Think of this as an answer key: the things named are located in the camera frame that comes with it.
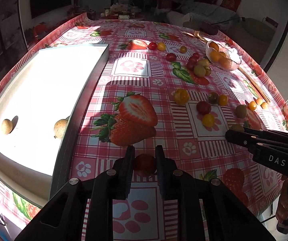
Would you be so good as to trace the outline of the tan round fruit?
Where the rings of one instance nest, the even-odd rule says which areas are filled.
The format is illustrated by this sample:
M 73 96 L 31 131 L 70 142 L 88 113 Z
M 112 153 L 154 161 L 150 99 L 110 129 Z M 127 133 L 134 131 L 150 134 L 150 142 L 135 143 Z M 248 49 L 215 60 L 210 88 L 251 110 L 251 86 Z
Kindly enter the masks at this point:
M 9 119 L 4 119 L 1 124 L 1 130 L 4 134 L 9 134 L 13 130 L 12 121 Z

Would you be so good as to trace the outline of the white rectangular tray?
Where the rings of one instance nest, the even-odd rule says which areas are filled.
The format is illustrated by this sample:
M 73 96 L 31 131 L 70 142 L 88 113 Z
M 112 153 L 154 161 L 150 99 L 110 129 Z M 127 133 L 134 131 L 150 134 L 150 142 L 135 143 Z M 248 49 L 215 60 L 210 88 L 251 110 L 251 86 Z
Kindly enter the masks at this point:
M 0 94 L 0 180 L 43 207 L 66 183 L 74 145 L 90 98 L 107 63 L 109 45 L 39 50 Z M 4 134 L 4 119 L 13 130 Z M 54 125 L 67 119 L 62 139 Z

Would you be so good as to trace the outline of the green yellow tomato cluster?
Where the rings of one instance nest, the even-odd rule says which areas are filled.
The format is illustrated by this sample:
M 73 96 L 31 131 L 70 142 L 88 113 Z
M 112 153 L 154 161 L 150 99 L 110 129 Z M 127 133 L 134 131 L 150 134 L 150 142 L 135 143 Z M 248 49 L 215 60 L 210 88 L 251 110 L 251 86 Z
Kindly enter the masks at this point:
M 196 65 L 194 67 L 193 72 L 197 77 L 200 77 L 200 78 L 205 77 L 205 75 L 206 75 L 206 69 L 203 65 Z

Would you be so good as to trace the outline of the small orange tomato far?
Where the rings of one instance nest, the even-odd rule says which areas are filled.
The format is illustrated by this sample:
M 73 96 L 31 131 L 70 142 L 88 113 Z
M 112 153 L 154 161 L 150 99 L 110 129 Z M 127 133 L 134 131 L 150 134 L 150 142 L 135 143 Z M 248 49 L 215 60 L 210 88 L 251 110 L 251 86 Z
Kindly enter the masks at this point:
M 180 53 L 186 53 L 187 52 L 187 48 L 185 46 L 181 46 L 180 48 Z

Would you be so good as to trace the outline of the round coffee table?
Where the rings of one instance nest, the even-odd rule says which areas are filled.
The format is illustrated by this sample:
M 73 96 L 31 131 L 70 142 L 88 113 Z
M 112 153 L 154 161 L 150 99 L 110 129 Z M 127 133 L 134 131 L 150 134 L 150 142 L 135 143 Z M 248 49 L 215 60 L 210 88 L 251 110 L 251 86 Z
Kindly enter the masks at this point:
M 101 20 L 144 20 L 142 10 L 129 4 L 113 4 L 99 15 Z

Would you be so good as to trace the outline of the tan fruit at tray edge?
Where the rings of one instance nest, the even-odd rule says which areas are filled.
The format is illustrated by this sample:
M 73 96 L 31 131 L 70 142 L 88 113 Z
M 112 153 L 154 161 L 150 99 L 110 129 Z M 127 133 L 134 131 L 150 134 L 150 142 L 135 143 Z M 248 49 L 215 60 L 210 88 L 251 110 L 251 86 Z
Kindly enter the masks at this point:
M 67 123 L 67 119 L 61 119 L 56 122 L 56 124 L 54 125 L 54 138 L 62 139 L 66 131 Z

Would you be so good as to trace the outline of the red cushion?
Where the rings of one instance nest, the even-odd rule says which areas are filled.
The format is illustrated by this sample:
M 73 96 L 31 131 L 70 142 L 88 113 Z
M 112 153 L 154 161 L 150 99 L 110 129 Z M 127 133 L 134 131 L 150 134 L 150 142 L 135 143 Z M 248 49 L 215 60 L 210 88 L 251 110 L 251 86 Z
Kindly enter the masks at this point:
M 225 9 L 237 12 L 237 9 L 239 8 L 240 4 L 241 0 L 223 0 L 220 6 Z

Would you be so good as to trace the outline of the yellow tomato far row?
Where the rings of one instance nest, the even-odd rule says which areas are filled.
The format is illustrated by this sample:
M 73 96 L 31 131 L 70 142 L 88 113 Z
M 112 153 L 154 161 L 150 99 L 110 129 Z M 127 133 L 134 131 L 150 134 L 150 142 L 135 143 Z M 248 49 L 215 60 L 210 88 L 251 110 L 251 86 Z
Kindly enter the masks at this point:
M 162 52 L 166 51 L 166 45 L 163 42 L 157 43 L 157 50 Z

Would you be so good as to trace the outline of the red tomato far row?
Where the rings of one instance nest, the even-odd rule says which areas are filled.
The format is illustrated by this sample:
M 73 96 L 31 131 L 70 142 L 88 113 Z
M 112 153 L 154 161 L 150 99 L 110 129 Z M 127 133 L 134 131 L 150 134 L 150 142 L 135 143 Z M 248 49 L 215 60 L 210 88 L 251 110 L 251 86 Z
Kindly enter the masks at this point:
M 157 43 L 156 42 L 150 42 L 148 45 L 149 50 L 156 50 L 157 49 Z

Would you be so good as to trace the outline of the green kiwi-like fruit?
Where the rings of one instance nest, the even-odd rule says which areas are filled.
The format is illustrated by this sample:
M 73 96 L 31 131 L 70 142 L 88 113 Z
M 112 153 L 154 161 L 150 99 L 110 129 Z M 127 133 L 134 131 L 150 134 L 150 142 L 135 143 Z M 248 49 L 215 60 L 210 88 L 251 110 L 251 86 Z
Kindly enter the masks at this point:
M 238 105 L 235 109 L 235 114 L 239 119 L 245 119 L 247 117 L 247 107 L 245 105 Z

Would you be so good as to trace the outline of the orange cherry tomato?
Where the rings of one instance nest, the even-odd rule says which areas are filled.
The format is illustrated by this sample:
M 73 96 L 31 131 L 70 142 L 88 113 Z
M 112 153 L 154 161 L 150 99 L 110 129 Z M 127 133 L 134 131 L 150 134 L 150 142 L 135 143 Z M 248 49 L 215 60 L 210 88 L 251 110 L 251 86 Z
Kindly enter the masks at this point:
M 218 104 L 220 106 L 226 106 L 228 104 L 228 97 L 224 94 L 219 95 Z

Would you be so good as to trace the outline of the dark green brown tomato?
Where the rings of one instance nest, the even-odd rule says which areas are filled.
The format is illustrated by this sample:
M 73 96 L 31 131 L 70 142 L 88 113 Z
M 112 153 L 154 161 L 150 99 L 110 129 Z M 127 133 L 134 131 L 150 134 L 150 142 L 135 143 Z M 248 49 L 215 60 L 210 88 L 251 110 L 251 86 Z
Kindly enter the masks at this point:
M 215 92 L 209 93 L 208 102 L 209 104 L 217 104 L 218 103 L 219 94 Z

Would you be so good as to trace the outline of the yellow cherry tomato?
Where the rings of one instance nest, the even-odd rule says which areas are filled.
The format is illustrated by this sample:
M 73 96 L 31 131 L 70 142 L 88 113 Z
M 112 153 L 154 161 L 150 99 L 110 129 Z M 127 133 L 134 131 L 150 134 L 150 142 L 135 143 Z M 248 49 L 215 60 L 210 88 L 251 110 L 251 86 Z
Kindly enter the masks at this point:
M 212 114 L 205 114 L 201 120 L 202 124 L 206 128 L 211 128 L 215 124 L 215 117 Z

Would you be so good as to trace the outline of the white sofa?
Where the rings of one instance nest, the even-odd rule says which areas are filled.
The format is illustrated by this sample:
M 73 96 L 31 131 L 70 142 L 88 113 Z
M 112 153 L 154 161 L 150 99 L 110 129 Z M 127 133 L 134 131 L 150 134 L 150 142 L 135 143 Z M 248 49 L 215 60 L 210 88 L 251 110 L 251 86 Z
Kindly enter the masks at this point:
M 216 4 L 207 4 L 185 0 L 178 11 L 166 13 L 166 21 L 169 24 L 183 26 L 184 22 L 205 22 L 227 31 L 232 24 L 238 22 L 236 12 L 220 7 Z

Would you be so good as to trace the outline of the red cherry tomato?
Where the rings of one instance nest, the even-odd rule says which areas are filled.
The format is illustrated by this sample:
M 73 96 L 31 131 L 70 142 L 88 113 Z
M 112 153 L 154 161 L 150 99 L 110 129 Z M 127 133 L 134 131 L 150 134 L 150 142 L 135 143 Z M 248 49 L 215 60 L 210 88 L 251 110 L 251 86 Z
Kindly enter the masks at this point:
M 157 169 L 156 159 L 150 154 L 140 154 L 135 158 L 134 171 L 141 177 L 151 177 Z

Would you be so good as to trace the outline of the dark red tomato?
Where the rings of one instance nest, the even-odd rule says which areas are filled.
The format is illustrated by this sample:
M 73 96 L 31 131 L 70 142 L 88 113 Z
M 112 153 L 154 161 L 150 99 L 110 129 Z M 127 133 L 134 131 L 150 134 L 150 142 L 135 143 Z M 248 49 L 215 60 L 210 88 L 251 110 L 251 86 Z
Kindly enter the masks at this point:
M 173 53 L 168 53 L 166 55 L 166 61 L 173 62 L 173 61 L 176 61 L 176 59 L 177 59 L 177 56 Z
M 200 101 L 196 105 L 196 110 L 200 115 L 206 115 L 211 112 L 211 104 L 206 101 Z

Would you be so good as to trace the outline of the clear glass bowl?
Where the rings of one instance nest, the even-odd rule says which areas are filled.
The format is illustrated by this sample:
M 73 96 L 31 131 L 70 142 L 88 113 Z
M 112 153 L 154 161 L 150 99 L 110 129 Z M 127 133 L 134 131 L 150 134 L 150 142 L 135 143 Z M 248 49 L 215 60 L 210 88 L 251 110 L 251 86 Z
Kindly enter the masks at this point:
M 235 61 L 236 63 L 241 64 L 242 62 L 241 56 L 237 54 L 237 50 L 235 49 L 226 48 L 225 46 L 222 46 L 221 44 L 218 44 L 214 41 L 210 41 L 209 47 L 214 48 L 216 52 L 211 52 L 207 58 L 213 65 L 221 68 L 222 70 L 224 70 L 224 68 L 229 68 L 231 65 L 228 58 Z

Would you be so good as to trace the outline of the yellow orange tomato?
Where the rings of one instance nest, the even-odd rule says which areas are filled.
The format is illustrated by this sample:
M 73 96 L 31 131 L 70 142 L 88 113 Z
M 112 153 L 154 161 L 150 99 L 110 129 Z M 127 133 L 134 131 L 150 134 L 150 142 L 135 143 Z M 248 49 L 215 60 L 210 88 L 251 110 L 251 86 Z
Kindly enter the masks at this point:
M 184 106 L 190 99 L 188 91 L 185 89 L 177 89 L 173 94 L 174 102 L 179 106 Z

